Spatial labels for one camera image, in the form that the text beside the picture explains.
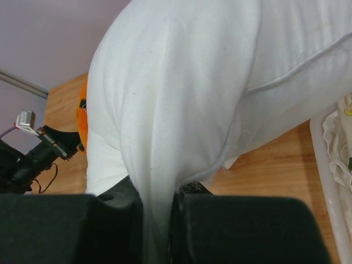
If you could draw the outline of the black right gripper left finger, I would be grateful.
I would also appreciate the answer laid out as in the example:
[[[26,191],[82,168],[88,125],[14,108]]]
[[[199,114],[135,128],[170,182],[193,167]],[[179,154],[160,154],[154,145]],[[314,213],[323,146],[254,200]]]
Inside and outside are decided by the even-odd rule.
[[[140,263],[130,179],[99,196],[1,195],[1,263]]]

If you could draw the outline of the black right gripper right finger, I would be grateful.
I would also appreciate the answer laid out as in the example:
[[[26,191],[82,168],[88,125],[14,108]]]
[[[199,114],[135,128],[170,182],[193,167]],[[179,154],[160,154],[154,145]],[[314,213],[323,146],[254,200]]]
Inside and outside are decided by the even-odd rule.
[[[170,263],[331,263],[307,205],[292,197],[217,196],[201,183],[174,195]]]

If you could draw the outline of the white pillow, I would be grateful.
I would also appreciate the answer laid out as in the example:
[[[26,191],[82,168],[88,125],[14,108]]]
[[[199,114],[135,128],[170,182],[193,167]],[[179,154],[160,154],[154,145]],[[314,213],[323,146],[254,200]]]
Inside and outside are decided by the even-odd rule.
[[[176,189],[351,91],[351,1],[132,1],[87,82],[87,191],[129,175],[145,243]]]

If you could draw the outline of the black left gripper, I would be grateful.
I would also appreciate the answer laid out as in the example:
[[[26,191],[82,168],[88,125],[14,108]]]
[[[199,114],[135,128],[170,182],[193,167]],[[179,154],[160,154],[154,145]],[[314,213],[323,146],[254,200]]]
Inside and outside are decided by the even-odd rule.
[[[56,159],[71,159],[81,140],[78,132],[64,132],[49,126],[40,127],[41,142],[23,154],[1,140],[1,194],[24,194],[43,171],[49,170]]]

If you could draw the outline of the orange patterned pillowcase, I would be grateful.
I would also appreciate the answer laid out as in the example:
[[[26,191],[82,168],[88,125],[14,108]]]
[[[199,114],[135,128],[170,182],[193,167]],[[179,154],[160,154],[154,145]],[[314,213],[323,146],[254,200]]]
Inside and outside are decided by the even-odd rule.
[[[80,137],[81,143],[78,146],[78,151],[86,153],[87,147],[87,135],[88,135],[88,123],[87,123],[87,111],[86,111],[86,93],[87,93],[87,79],[84,81],[82,88],[79,92],[78,104],[76,106],[76,125]]]

